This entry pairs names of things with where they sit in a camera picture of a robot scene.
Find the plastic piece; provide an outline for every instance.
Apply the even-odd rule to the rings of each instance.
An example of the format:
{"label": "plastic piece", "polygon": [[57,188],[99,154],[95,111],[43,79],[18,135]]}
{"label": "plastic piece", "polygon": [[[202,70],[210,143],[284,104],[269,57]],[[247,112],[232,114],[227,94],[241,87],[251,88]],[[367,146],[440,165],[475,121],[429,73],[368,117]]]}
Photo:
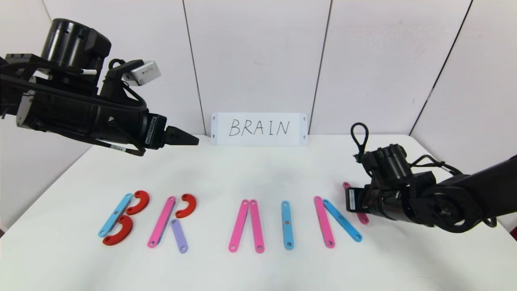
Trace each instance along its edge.
{"label": "plastic piece", "polygon": [[232,238],[230,239],[230,245],[228,246],[228,250],[232,253],[237,252],[237,249],[239,248],[240,237],[242,236],[246,216],[248,216],[249,204],[250,202],[246,199],[240,203],[239,213],[237,214],[237,220],[233,227]]}
{"label": "plastic piece", "polygon": [[251,227],[253,228],[253,240],[255,241],[255,250],[262,254],[265,250],[264,238],[262,237],[262,227],[260,225],[259,206],[256,200],[250,200]]}
{"label": "plastic piece", "polygon": [[334,236],[332,235],[332,229],[328,223],[327,212],[325,206],[323,206],[323,199],[320,196],[314,197],[314,205],[316,205],[316,214],[318,215],[318,221],[320,222],[320,228],[322,230],[323,241],[327,248],[333,248],[336,245]]}
{"label": "plastic piece", "polygon": [[[352,187],[352,186],[350,186],[350,184],[348,184],[347,182],[343,183],[343,188],[345,189],[345,191],[348,188],[350,188],[350,187]],[[357,212],[357,218],[359,218],[359,221],[362,224],[364,224],[364,225],[366,225],[366,224],[368,224],[370,222],[370,220],[368,219],[368,216],[366,215],[366,213],[359,213],[359,212]]]}
{"label": "plastic piece", "polygon": [[117,222],[122,224],[122,229],[112,236],[107,236],[102,240],[105,245],[116,245],[123,241],[133,229],[133,220],[127,215],[121,215]]}
{"label": "plastic piece", "polygon": [[291,205],[288,201],[282,201],[282,230],[284,232],[284,247],[287,250],[294,249],[293,222],[291,221]]}
{"label": "plastic piece", "polygon": [[172,208],[174,207],[174,203],[176,202],[176,197],[171,196],[167,198],[167,201],[165,202],[165,205],[163,206],[162,213],[160,214],[160,217],[158,218],[158,221],[156,222],[155,229],[153,230],[153,233],[151,234],[151,237],[149,238],[149,242],[147,243],[147,246],[150,248],[154,248],[160,243],[161,237],[163,235],[163,232],[165,231],[165,227],[167,226],[167,222],[169,221],[169,218],[171,217]]}
{"label": "plastic piece", "polygon": [[115,226],[115,223],[117,222],[118,218],[124,213],[127,206],[131,203],[131,199],[133,198],[133,193],[127,193],[124,195],[124,198],[120,201],[117,208],[111,213],[110,217],[104,223],[102,228],[99,231],[100,237],[105,237],[108,235],[108,233],[113,229],[113,226]]}
{"label": "plastic piece", "polygon": [[329,200],[323,200],[323,204],[325,208],[328,210],[330,215],[332,215],[339,224],[346,230],[346,232],[357,242],[362,240],[362,235],[346,220],[346,218],[339,212],[339,210],[330,203]]}
{"label": "plastic piece", "polygon": [[178,245],[179,252],[182,254],[186,253],[189,250],[189,246],[187,245],[187,240],[185,239],[185,235],[183,234],[179,220],[173,219],[171,221],[171,226],[174,237],[176,238],[176,244]]}
{"label": "plastic piece", "polygon": [[192,212],[194,212],[194,209],[197,205],[195,197],[193,195],[183,194],[181,199],[183,201],[188,202],[189,205],[183,210],[176,211],[177,218],[185,218],[185,217],[189,216]]}
{"label": "plastic piece", "polygon": [[145,191],[138,190],[134,193],[134,197],[140,199],[137,205],[128,207],[126,210],[127,215],[135,215],[140,211],[144,210],[149,204],[149,194]]}

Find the blue bar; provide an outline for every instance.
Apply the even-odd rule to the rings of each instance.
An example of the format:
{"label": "blue bar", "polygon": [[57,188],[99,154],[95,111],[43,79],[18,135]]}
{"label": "blue bar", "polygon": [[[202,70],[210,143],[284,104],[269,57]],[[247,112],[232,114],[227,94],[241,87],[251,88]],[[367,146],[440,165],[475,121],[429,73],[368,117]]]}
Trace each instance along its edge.
{"label": "blue bar", "polygon": [[346,220],[346,218],[337,210],[329,200],[323,199],[323,205],[330,213],[330,215],[334,216],[334,218],[341,224],[341,226],[346,230],[346,232],[357,242],[362,240],[362,235]]}
{"label": "blue bar", "polygon": [[100,237],[105,237],[108,235],[108,233],[113,229],[113,226],[115,226],[115,223],[117,222],[117,219],[124,213],[127,206],[131,203],[131,199],[133,198],[133,193],[127,193],[124,198],[122,198],[122,201],[118,204],[117,208],[113,210],[110,217],[104,223],[104,226],[99,231]]}
{"label": "blue bar", "polygon": [[284,247],[294,249],[293,222],[291,221],[291,207],[289,202],[282,201],[282,229],[284,232]]}

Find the white wall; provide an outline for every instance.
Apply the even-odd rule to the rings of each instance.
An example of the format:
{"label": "white wall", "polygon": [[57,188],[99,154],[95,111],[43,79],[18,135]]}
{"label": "white wall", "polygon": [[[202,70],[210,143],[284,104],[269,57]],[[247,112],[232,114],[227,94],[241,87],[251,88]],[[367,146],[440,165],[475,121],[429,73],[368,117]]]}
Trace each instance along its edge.
{"label": "white wall", "polygon": [[[475,0],[412,133],[465,173],[517,154],[516,33],[516,1]],[[517,214],[499,220],[517,227]]]}
{"label": "white wall", "polygon": [[333,1],[311,134],[409,134],[470,0]]}
{"label": "white wall", "polygon": [[[40,0],[0,1],[0,55],[39,55],[50,20]],[[10,227],[89,145],[0,120],[0,216]]]}
{"label": "white wall", "polygon": [[207,131],[214,112],[311,115],[330,0],[185,0]]}

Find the white table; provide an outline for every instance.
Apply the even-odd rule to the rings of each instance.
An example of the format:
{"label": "white table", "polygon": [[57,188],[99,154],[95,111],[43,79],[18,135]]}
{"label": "white table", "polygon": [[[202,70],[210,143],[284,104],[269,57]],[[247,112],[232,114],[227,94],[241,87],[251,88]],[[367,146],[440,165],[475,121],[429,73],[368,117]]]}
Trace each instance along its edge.
{"label": "white table", "polygon": [[[517,242],[498,226],[464,234],[345,211],[343,181],[369,182],[350,136],[311,136],[301,148],[197,147],[149,150],[136,157],[93,147],[1,239],[0,289],[16,290],[515,290]],[[413,161],[427,151],[402,135],[371,136],[367,149],[399,143]],[[449,174],[433,169],[437,180]],[[133,216],[120,244],[97,232],[124,194],[151,202]],[[147,241],[165,199],[196,196],[181,220],[189,251],[180,254],[170,225]],[[329,215],[336,247],[324,246],[313,197],[333,202],[362,233],[352,240]],[[227,249],[242,199],[258,200],[265,252],[253,248],[248,218],[237,253]],[[295,248],[282,243],[280,203],[291,202]],[[174,211],[184,208],[176,204]]]}

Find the pink bar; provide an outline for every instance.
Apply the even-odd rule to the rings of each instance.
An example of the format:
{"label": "pink bar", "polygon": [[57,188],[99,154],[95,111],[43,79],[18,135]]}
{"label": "pink bar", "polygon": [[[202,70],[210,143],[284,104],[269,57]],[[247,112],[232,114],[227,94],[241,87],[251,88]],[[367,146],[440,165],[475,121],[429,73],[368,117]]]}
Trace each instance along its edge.
{"label": "pink bar", "polygon": [[163,235],[163,231],[167,226],[167,222],[169,221],[169,217],[171,216],[172,208],[174,207],[175,202],[176,198],[174,196],[167,198],[167,202],[165,202],[165,206],[163,206],[162,213],[160,214],[155,229],[151,234],[151,238],[149,238],[149,242],[147,243],[148,247],[154,248],[158,245],[158,243],[160,243],[161,236]]}
{"label": "pink bar", "polygon": [[[345,188],[345,191],[350,188],[350,184],[347,182],[343,183],[343,188]],[[361,221],[362,224],[368,224],[370,220],[368,219],[368,216],[366,216],[366,213],[357,213],[357,218],[359,218],[359,221]]]}
{"label": "pink bar", "polygon": [[264,238],[262,237],[262,227],[260,226],[259,205],[256,200],[250,200],[251,227],[253,228],[253,240],[255,241],[255,250],[262,254],[265,250]]}
{"label": "pink bar", "polygon": [[230,239],[230,245],[228,246],[228,250],[232,253],[237,252],[237,249],[239,248],[240,237],[242,236],[242,230],[244,229],[244,223],[246,222],[246,216],[248,215],[248,204],[249,201],[246,199],[244,199],[240,204],[237,220],[233,227],[232,238]]}
{"label": "pink bar", "polygon": [[336,243],[334,242],[334,236],[328,223],[327,212],[325,206],[323,206],[323,199],[320,196],[314,197],[314,204],[316,205],[316,214],[318,215],[318,221],[320,222],[320,228],[322,230],[323,241],[327,248],[333,248]]}

